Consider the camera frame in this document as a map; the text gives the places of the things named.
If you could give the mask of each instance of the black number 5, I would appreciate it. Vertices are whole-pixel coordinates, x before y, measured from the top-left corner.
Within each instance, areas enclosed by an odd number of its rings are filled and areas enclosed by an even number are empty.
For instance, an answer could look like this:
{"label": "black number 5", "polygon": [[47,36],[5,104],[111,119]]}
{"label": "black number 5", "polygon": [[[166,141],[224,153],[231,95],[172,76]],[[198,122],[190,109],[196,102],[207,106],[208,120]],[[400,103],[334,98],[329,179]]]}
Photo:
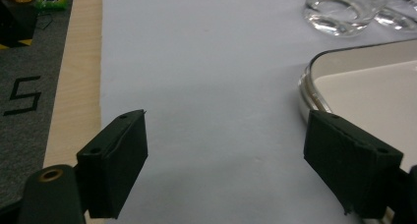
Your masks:
{"label": "black number 5", "polygon": [[30,111],[35,111],[37,109],[37,101],[39,101],[41,93],[40,92],[35,92],[35,93],[18,94],[18,89],[19,89],[19,84],[20,83],[36,81],[36,80],[39,80],[39,79],[40,79],[40,76],[29,77],[29,78],[21,78],[21,79],[16,79],[15,80],[15,83],[13,85],[12,94],[10,95],[10,100],[33,98],[33,103],[31,105],[31,107],[29,107],[29,108],[15,109],[15,110],[6,111],[6,112],[4,112],[3,116],[27,113],[27,112],[30,112]]}

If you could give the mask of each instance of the clear glass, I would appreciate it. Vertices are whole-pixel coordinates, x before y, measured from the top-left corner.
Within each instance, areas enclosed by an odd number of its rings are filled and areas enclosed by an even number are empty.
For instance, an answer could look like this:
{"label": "clear glass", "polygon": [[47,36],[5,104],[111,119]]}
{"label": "clear glass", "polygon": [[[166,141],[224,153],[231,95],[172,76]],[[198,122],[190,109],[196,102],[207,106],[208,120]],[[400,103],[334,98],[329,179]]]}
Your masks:
{"label": "clear glass", "polygon": [[304,18],[336,36],[359,34],[389,0],[306,0]]}
{"label": "clear glass", "polygon": [[389,28],[417,32],[417,0],[389,0],[375,19]]}

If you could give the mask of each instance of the gray carpet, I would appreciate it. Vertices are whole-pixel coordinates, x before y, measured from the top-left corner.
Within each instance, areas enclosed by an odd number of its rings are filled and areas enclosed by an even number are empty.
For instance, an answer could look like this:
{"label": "gray carpet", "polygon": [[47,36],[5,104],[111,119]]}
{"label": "gray carpet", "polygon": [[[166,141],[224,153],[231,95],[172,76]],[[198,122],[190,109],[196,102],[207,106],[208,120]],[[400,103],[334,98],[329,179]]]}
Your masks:
{"label": "gray carpet", "polygon": [[71,4],[38,17],[31,46],[0,50],[0,207],[42,168]]}

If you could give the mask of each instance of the table surface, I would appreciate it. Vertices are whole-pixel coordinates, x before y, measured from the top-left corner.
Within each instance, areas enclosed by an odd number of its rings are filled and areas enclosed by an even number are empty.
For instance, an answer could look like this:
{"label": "table surface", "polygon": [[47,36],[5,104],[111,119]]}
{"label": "table surface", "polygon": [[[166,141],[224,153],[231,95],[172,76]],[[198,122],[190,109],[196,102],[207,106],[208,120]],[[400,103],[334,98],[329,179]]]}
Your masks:
{"label": "table surface", "polygon": [[102,0],[74,0],[44,167],[75,165],[76,153],[100,130],[101,7]]}

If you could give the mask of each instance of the glass cup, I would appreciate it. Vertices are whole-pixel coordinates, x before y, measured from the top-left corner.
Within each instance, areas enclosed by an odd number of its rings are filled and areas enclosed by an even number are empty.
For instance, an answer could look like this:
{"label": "glass cup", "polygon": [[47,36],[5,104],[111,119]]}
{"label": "glass cup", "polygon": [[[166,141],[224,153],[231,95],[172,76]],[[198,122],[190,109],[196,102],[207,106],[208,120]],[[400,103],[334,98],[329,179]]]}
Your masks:
{"label": "glass cup", "polygon": [[389,0],[306,0],[304,18],[336,36],[359,34]]}
{"label": "glass cup", "polygon": [[417,0],[389,0],[375,19],[389,28],[415,32],[417,31]]}

